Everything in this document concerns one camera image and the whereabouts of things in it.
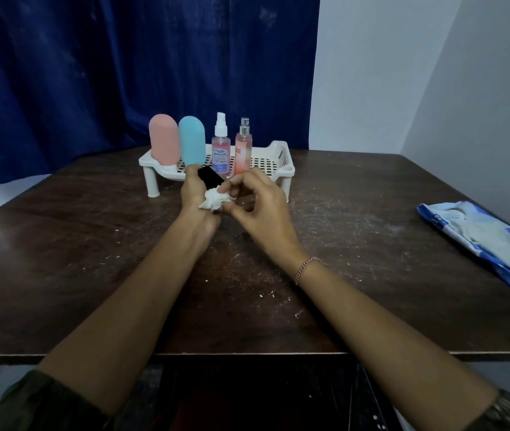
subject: person's right arm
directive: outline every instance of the person's right arm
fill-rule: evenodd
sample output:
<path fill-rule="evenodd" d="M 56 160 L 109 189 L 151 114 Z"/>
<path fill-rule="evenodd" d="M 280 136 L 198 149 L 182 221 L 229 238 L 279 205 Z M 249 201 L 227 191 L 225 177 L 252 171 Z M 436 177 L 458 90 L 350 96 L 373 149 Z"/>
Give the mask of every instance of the person's right arm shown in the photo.
<path fill-rule="evenodd" d="M 292 278 L 309 257 L 296 237 L 282 190 L 255 168 L 227 180 L 220 192 L 255 193 L 252 211 L 223 209 Z M 493 404 L 499 391 L 472 369 L 357 289 L 313 261 L 299 285 L 419 431 L 460 431 Z"/>

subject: white spray nozzle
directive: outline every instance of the white spray nozzle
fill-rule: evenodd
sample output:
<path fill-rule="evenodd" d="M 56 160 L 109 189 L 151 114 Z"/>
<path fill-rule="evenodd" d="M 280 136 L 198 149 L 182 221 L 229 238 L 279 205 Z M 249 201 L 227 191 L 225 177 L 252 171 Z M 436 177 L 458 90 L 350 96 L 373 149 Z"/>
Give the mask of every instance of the white spray nozzle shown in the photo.
<path fill-rule="evenodd" d="M 217 112 L 217 123 L 215 124 L 215 136 L 227 137 L 227 125 L 225 123 L 225 113 Z"/>

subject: sleeve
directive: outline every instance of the sleeve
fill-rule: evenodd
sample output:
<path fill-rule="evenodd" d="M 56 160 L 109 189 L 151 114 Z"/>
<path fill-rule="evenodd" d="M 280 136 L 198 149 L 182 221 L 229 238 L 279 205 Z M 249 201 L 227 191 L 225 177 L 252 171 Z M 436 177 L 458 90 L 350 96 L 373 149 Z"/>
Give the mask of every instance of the sleeve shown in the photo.
<path fill-rule="evenodd" d="M 0 431 L 101 430 L 107 421 L 97 407 L 35 370 L 0 399 Z"/>
<path fill-rule="evenodd" d="M 501 390 L 495 403 L 467 431 L 510 431 L 510 393 Z"/>

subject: person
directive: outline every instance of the person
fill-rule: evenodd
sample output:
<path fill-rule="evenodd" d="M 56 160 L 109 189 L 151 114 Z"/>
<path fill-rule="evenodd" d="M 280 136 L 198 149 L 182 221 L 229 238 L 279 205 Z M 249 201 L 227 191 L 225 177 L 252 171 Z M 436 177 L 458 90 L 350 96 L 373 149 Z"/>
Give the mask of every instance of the person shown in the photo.
<path fill-rule="evenodd" d="M 131 276 L 0 401 L 0 431 L 101 429 L 122 408 L 165 319 L 221 217 L 198 206 L 205 185 L 188 166 L 181 212 Z M 257 168 L 220 192 L 254 242 L 309 296 L 395 407 L 419 431 L 510 430 L 510 394 L 329 271 L 302 247 L 282 190 Z"/>

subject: black smartphone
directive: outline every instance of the black smartphone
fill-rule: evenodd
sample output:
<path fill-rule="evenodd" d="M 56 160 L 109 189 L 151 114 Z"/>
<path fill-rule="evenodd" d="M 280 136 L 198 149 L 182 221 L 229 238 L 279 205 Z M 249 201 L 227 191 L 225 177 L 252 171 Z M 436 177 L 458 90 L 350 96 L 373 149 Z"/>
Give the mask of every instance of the black smartphone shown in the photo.
<path fill-rule="evenodd" d="M 207 190 L 213 189 L 225 181 L 210 166 L 203 166 L 200 170 L 197 171 L 197 175 L 199 175 L 199 178 L 203 180 Z"/>

